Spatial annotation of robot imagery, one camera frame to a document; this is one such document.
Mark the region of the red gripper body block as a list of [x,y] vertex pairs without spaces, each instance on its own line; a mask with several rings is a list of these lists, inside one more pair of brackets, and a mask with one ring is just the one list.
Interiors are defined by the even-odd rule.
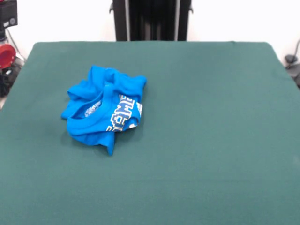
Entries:
[[0,68],[5,69],[11,67],[16,57],[15,48],[10,44],[0,45]]

